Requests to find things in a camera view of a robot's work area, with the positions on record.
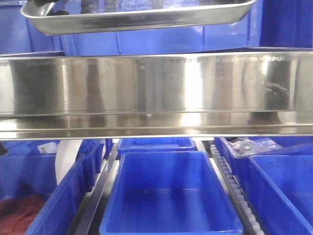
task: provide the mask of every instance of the red food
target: red food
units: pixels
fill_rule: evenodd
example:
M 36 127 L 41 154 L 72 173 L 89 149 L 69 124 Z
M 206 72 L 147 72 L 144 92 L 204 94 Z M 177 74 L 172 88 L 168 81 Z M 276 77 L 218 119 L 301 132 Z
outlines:
M 0 201 L 0 235 L 23 235 L 44 204 L 40 195 Z

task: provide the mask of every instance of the plastic storage container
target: plastic storage container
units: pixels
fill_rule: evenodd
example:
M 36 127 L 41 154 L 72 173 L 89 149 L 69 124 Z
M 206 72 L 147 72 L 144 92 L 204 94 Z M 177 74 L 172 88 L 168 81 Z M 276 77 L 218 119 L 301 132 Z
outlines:
M 243 231 L 206 153 L 122 156 L 100 226 L 104 234 L 232 234 Z
M 250 140 L 258 140 L 264 137 L 249 137 Z M 271 154 L 310 154 L 313 153 L 313 137 L 270 137 L 271 140 L 282 146 L 281 149 L 258 153 L 257 155 Z M 232 174 L 236 175 L 241 187 L 247 192 L 249 187 L 249 156 L 238 157 L 225 138 L 214 138 L 215 145 L 221 156 L 229 164 Z
M 83 140 L 78 153 L 86 153 L 91 150 L 97 140 Z M 47 141 L 1 141 L 8 150 L 8 154 L 13 155 L 37 155 L 41 153 L 56 153 L 59 140 Z
M 79 157 L 57 186 L 55 155 L 0 157 L 0 200 L 33 194 L 46 200 L 26 235 L 66 234 L 86 195 L 84 159 Z
M 112 151 L 114 146 L 113 139 L 105 139 L 105 152 L 104 157 L 107 158 Z
M 118 11 L 151 9 L 153 1 L 119 0 L 104 1 L 102 11 L 116 4 Z M 165 1 L 181 6 L 198 5 L 198 1 Z M 63 35 L 66 55 L 145 55 L 188 53 L 207 50 L 255 47 L 260 45 L 263 0 L 252 6 L 251 12 L 241 21 L 232 24 L 193 27 L 173 27 L 122 32 Z M 82 11 L 80 2 L 69 1 L 65 10 Z
M 261 45 L 313 47 L 313 1 L 264 0 Z
M 57 151 L 59 140 L 55 141 L 2 141 L 3 146 L 11 155 L 28 155 L 50 153 Z M 86 190 L 90 192 L 95 185 L 95 176 L 101 172 L 101 163 L 103 160 L 104 143 L 102 140 L 83 140 L 78 150 L 79 154 L 85 154 L 83 161 L 84 180 Z
M 193 151 L 196 144 L 192 138 L 128 138 L 117 144 L 118 155 L 130 152 Z
M 313 234 L 313 156 L 250 158 L 249 199 L 271 235 Z
M 24 2 L 0 0 L 0 54 L 63 50 L 60 36 L 44 35 L 20 13 Z
M 96 174 L 101 172 L 104 145 L 102 140 L 97 140 L 92 149 L 85 153 L 83 167 L 86 190 L 88 192 L 91 192 L 92 187 L 95 185 Z

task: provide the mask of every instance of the metal rail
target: metal rail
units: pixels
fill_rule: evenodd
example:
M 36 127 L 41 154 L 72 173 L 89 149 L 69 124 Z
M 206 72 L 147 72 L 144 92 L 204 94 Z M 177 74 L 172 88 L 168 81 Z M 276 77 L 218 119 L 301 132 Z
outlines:
M 0 139 L 313 134 L 313 52 L 0 58 Z

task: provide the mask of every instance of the stainless steel shelf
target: stainless steel shelf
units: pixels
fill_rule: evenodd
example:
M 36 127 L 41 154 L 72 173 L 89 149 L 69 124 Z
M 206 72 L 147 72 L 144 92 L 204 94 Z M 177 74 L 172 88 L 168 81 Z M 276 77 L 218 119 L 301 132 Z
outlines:
M 0 58 L 0 139 L 313 134 L 313 52 Z
M 92 13 L 88 10 L 81 14 L 66 12 L 64 7 L 69 3 L 71 9 L 80 9 L 81 1 L 29 0 L 21 12 L 41 32 L 53 35 L 235 23 L 249 12 L 256 1 L 204 0 L 198 6 L 164 8 L 164 1 L 154 0 L 150 10 L 120 11 L 118 1 L 110 0 L 106 1 L 108 11 Z M 62 9 L 66 14 L 53 14 L 54 8 Z

